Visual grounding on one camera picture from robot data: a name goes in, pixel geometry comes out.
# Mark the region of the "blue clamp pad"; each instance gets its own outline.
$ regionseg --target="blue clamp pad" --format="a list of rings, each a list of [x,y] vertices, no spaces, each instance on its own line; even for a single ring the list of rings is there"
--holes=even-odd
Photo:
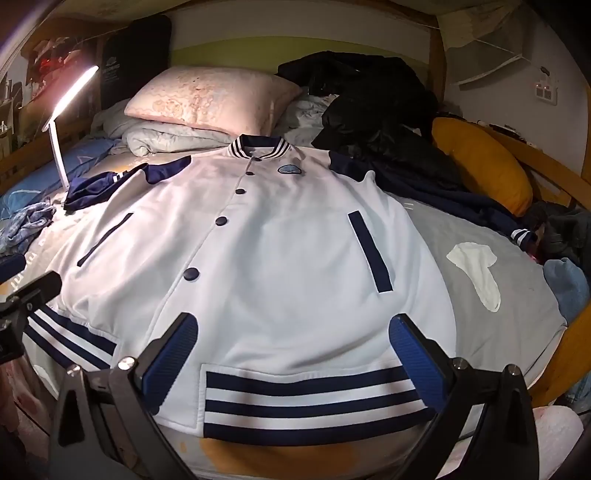
[[[141,377],[144,404],[153,415],[158,413],[197,342],[197,319],[188,313],[181,315],[183,318],[177,318],[170,327],[173,332],[168,339],[165,337],[169,332],[165,333],[161,339],[154,340],[154,342],[165,340],[164,346]]]
[[[441,413],[447,403],[450,385],[427,351],[429,347],[426,342],[429,340],[425,339],[412,322],[416,332],[413,332],[406,322],[411,320],[403,314],[396,315],[390,320],[390,345],[402,362],[402,367],[423,403]]]

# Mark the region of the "lamp light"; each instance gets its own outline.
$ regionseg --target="lamp light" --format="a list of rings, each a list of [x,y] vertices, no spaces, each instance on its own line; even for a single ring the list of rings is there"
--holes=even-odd
[[[61,185],[64,187],[64,191],[68,191],[70,188],[70,182],[68,181],[68,176],[66,174],[66,168],[64,167],[64,162],[61,159],[61,151],[60,151],[60,144],[57,140],[57,130],[56,130],[56,118],[61,115],[61,113],[66,109],[66,107],[70,104],[70,102],[74,99],[76,95],[84,88],[92,76],[98,70],[98,66],[94,65],[93,67],[86,70],[78,80],[70,87],[70,89],[66,92],[66,94],[57,102],[57,105],[51,114],[51,117],[47,121],[47,123],[41,129],[43,132],[46,132],[49,129],[49,138],[51,140],[51,149],[53,150],[53,158],[56,161],[57,172],[59,173]]]

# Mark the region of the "pink pillowcase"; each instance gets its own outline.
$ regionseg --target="pink pillowcase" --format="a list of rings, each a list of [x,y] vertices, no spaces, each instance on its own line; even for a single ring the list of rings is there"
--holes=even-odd
[[[268,73],[172,67],[145,85],[125,114],[231,135],[269,135],[301,89]]]

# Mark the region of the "yellow pillow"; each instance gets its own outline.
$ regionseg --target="yellow pillow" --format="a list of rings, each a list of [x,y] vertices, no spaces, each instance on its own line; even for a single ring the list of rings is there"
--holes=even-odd
[[[474,193],[495,199],[514,215],[531,205],[530,181],[517,159],[483,129],[455,118],[433,121],[437,148],[460,167],[464,185]]]

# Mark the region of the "yellow stain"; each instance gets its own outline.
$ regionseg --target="yellow stain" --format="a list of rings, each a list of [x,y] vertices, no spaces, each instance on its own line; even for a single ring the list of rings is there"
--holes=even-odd
[[[219,473],[278,480],[315,480],[349,473],[357,463],[350,443],[305,447],[260,447],[200,439]]]

